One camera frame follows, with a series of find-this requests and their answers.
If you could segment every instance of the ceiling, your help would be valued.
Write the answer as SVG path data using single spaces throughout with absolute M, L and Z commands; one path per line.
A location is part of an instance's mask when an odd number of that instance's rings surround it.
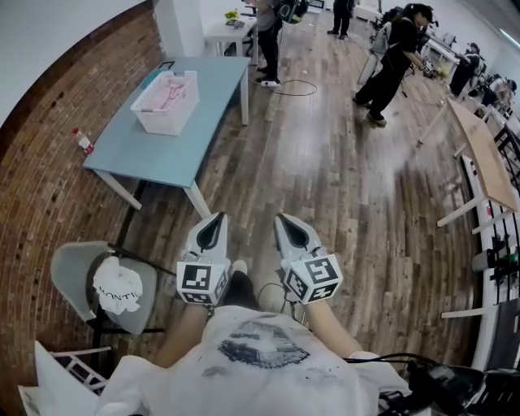
M 520 10 L 514 0 L 461 0 L 496 30 L 504 29 L 520 42 Z

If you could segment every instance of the gray chair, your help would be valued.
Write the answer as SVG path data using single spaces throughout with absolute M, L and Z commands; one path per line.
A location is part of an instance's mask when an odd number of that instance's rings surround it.
M 104 329 L 102 319 L 100 319 L 100 316 L 97 317 L 97 315 L 103 313 L 101 308 L 98 308 L 96 314 L 91 310 L 86 293 L 87 275 L 94 260 L 109 252 L 111 249 L 113 249 L 113 246 L 105 241 L 68 243 L 62 245 L 54 253 L 50 265 L 50 276 L 54 286 L 72 305 L 77 314 L 88 325 L 93 327 L 94 331 L 100 333 L 129 332 L 134 335 L 139 335 L 143 332 L 162 332 L 163 329 L 145 330 L 154 306 L 155 290 L 157 288 L 157 271 L 149 263 L 136 259 L 137 256 L 128 258 L 130 257 L 128 256 L 128 252 L 124 252 L 124 256 L 119 256 L 119 261 L 121 266 L 134 270 L 141 277 L 143 294 L 137 302 L 140 308 L 135 312 L 125 311 L 121 315 L 106 312 L 106 316 L 121 327 L 123 331 Z

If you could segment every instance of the white plastic bin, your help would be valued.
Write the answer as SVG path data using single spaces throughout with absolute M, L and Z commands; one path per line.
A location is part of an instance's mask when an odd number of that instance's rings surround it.
M 151 108 L 154 94 L 165 89 L 170 80 L 184 86 L 177 98 L 164 109 Z M 179 136 L 198 102 L 196 71 L 185 71 L 183 76 L 165 71 L 155 77 L 130 108 L 148 133 Z

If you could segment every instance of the black pants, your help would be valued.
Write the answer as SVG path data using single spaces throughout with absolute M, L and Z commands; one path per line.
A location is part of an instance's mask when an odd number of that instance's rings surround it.
M 497 99 L 498 97 L 496 96 L 495 92 L 492 89 L 487 88 L 482 99 L 482 105 L 485 107 L 489 105 L 494 106 Z
M 379 118 L 381 111 L 395 97 L 401 79 L 402 74 L 395 73 L 390 65 L 383 65 L 383 69 L 372 76 L 359 90 L 356 94 L 356 101 L 360 104 L 367 104 L 372 101 L 370 112 L 376 118 Z
M 267 62 L 266 76 L 271 80 L 278 79 L 278 33 L 283 25 L 282 19 L 276 19 L 272 28 L 258 32 L 258 44 Z
M 350 26 L 350 12 L 347 6 L 334 6 L 334 32 L 340 35 L 346 35 Z
M 458 64 L 457 70 L 453 74 L 452 82 L 449 88 L 452 90 L 457 97 L 461 95 L 462 90 L 466 87 L 466 84 L 473 76 L 473 71 L 470 68 Z
M 233 273 L 223 306 L 242 306 L 247 309 L 260 310 L 254 297 L 253 283 L 241 271 Z

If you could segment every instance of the wooden floor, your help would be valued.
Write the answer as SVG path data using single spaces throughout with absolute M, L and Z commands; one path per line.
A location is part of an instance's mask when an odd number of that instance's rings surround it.
M 229 215 L 229 258 L 248 263 L 257 293 L 278 281 L 273 218 L 295 215 L 336 253 L 344 283 L 331 303 L 366 350 L 470 363 L 478 319 L 440 319 L 443 311 L 479 301 L 469 268 L 478 250 L 473 215 L 436 226 L 469 197 L 453 159 L 455 124 L 446 119 L 417 146 L 439 110 L 444 86 L 422 75 L 406 78 L 408 98 L 400 91 L 383 113 L 388 126 L 373 127 L 367 110 L 351 101 L 366 58 L 364 24 L 353 21 L 353 33 L 361 36 L 351 34 L 348 41 L 328 36 L 331 25 L 327 12 L 285 26 L 280 78 L 307 80 L 318 91 L 285 97 L 252 84 L 250 124 L 241 126 L 240 106 L 228 112 L 201 170 L 201 192 L 212 211 Z M 295 82 L 283 91 L 307 93 L 312 87 Z M 182 191 L 162 185 L 148 184 L 142 201 L 125 246 L 174 269 L 197 213 Z M 281 292 L 267 287 L 261 306 L 280 311 Z M 158 295 L 158 325 L 178 318 L 174 303 Z M 149 357 L 161 339 L 111 342 L 121 354 Z

